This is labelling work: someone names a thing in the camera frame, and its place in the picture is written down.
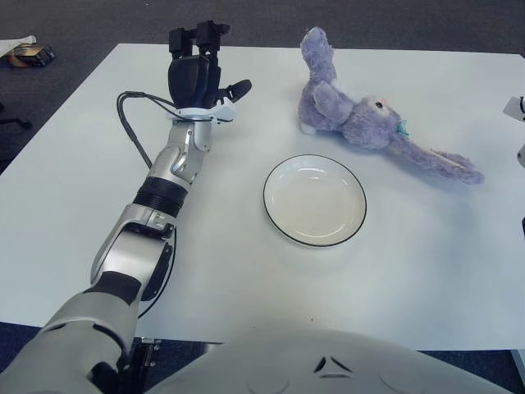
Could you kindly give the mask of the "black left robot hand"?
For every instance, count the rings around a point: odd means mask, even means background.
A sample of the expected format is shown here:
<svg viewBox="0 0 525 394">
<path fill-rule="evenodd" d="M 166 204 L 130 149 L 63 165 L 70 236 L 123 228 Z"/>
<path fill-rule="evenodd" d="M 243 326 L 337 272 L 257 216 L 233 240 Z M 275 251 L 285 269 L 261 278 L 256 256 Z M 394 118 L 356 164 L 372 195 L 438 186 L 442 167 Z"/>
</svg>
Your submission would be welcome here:
<svg viewBox="0 0 525 394">
<path fill-rule="evenodd" d="M 210 109 L 224 99 L 235 103 L 252 89 L 250 80 L 220 86 L 218 52 L 221 37 L 230 29 L 228 24 L 209 20 L 192 30 L 177 28 L 169 32 L 168 88 L 176 108 Z"/>
</svg>

